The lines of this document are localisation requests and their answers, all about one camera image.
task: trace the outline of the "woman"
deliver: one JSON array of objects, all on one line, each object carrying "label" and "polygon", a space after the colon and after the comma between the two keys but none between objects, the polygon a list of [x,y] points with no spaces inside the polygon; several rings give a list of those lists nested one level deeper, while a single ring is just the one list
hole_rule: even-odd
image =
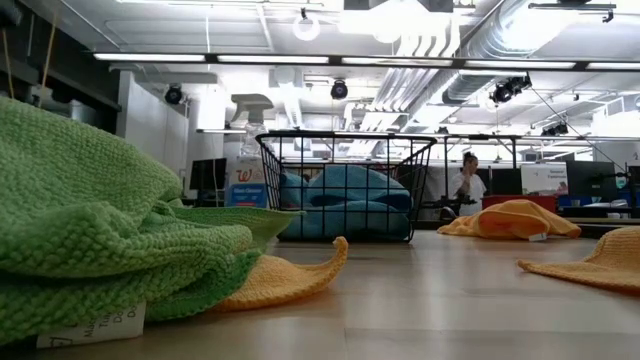
[{"label": "woman", "polygon": [[460,216],[471,216],[482,210],[482,196],[487,188],[484,186],[480,176],[476,175],[478,170],[478,158],[470,152],[464,154],[462,172],[456,174],[451,180],[451,186],[455,197],[469,195],[476,203],[472,205],[461,205]]}]

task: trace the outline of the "wire basket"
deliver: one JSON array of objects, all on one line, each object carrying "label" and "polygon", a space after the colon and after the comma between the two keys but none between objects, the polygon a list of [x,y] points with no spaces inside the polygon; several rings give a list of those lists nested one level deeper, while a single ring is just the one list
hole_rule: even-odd
[{"label": "wire basket", "polygon": [[[269,207],[301,212],[278,236],[281,241],[333,241],[345,236],[349,241],[409,242],[413,238],[435,138],[270,131],[256,140]],[[358,151],[368,156],[358,157]]]}]

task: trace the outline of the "towel tag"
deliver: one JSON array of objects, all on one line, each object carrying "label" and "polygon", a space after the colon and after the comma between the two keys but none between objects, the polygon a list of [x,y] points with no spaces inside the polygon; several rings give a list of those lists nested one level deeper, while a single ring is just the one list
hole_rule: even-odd
[{"label": "towel tag", "polygon": [[529,236],[529,241],[545,241],[545,240],[547,240],[547,234],[546,233],[535,234],[535,235]]},{"label": "towel tag", "polygon": [[88,324],[69,326],[40,335],[36,347],[55,348],[140,336],[144,328],[145,310],[146,303],[143,302],[117,313],[92,319]]}]

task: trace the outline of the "yellow microfiber cloth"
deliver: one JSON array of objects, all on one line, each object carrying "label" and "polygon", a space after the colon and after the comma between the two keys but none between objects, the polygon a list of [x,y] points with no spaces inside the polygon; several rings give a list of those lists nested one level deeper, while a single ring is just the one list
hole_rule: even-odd
[{"label": "yellow microfiber cloth", "polygon": [[216,305],[214,311],[279,305],[324,290],[347,261],[347,240],[339,237],[333,246],[335,255],[320,265],[295,265],[276,256],[261,256],[240,290]]},{"label": "yellow microfiber cloth", "polygon": [[534,264],[518,260],[522,269],[540,275],[609,290],[640,294],[640,227],[610,231],[586,259],[567,264]]},{"label": "yellow microfiber cloth", "polygon": [[439,234],[477,236],[486,239],[529,239],[538,234],[580,236],[575,224],[528,200],[510,200],[461,216],[438,229]]}]

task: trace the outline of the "sign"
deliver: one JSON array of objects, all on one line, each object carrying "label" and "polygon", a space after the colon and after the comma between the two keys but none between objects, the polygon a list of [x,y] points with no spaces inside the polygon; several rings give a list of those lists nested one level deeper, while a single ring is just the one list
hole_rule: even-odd
[{"label": "sign", "polygon": [[146,304],[91,319],[88,324],[76,324],[38,336],[36,347],[55,348],[90,344],[101,341],[129,339],[142,335]]},{"label": "sign", "polygon": [[231,165],[225,206],[267,207],[262,159],[239,158]]},{"label": "sign", "polygon": [[539,195],[566,195],[569,192],[567,186],[567,166],[530,164],[522,165],[522,193],[527,195],[538,193]]}]

